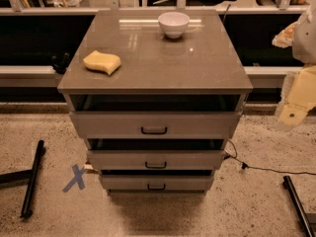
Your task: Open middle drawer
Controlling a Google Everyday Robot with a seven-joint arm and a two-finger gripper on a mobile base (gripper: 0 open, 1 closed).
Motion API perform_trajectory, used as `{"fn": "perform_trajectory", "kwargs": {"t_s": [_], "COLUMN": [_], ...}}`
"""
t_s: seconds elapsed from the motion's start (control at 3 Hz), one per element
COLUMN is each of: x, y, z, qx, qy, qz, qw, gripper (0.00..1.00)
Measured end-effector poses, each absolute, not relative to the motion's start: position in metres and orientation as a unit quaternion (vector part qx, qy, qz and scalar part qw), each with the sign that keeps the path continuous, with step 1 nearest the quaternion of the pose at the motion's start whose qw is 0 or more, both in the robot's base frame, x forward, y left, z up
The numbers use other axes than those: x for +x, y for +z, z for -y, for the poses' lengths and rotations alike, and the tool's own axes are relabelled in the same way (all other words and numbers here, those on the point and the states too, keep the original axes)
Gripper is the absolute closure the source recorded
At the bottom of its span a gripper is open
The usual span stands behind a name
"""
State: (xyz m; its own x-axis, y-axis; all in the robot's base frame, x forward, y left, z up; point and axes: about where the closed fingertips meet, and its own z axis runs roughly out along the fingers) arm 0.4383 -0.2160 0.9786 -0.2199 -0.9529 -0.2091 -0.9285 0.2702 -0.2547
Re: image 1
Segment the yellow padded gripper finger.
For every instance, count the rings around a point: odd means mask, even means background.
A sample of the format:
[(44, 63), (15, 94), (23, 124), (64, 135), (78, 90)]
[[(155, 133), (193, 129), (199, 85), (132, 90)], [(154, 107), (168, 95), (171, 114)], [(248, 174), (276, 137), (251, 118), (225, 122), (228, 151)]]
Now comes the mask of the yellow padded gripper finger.
[(308, 110), (295, 104), (280, 102), (276, 107), (276, 128), (293, 129), (307, 117)]

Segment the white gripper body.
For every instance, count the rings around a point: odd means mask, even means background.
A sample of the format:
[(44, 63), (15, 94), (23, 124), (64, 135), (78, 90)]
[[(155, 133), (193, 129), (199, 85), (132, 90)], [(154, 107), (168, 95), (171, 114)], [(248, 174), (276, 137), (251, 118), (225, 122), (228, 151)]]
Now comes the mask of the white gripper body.
[(289, 112), (309, 112), (316, 106), (316, 65), (306, 64), (284, 80), (284, 106)]

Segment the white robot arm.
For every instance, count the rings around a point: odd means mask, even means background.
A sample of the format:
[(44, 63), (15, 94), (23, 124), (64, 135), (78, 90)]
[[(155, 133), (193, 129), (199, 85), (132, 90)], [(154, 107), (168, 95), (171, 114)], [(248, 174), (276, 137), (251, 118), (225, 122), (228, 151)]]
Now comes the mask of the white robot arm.
[(311, 4), (298, 20), (274, 37), (277, 47), (292, 47), (292, 56), (304, 66), (288, 72), (277, 104), (276, 128), (290, 130), (298, 126), (316, 107), (316, 6)]

